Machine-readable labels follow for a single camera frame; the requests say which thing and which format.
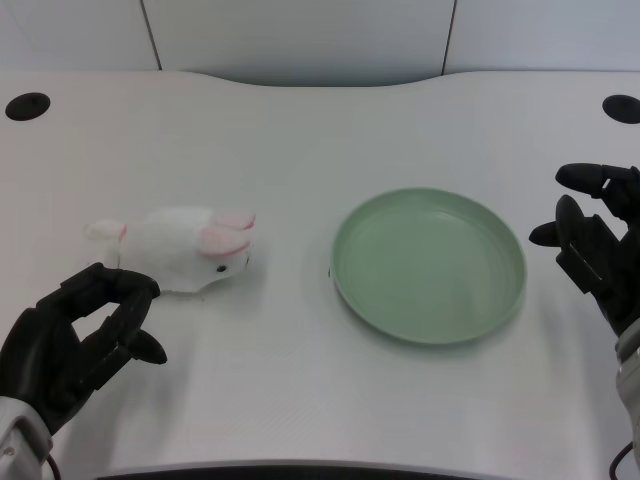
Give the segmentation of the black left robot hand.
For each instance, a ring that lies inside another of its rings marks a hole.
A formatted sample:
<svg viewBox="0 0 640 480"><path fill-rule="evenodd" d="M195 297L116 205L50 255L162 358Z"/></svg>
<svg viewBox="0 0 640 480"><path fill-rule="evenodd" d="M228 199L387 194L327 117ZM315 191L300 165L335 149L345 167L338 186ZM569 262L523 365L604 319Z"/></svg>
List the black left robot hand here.
<svg viewBox="0 0 640 480"><path fill-rule="evenodd" d="M160 294L150 277L95 263L26 309L1 348L1 393L57 433L131 360L167 355L141 326Z"/></svg>

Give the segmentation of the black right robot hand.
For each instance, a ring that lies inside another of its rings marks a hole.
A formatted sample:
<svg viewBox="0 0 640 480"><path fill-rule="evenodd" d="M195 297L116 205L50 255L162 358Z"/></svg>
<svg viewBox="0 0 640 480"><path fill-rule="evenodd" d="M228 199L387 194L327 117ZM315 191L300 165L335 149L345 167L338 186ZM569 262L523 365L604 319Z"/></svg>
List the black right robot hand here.
<svg viewBox="0 0 640 480"><path fill-rule="evenodd" d="M639 170L573 163L556 181L600 199L627 231L617 238L598 215L587 217L569 195L562 196L555 220L532 230L529 240L560 249L557 264L584 294L596 300L616 335L639 319Z"/></svg>

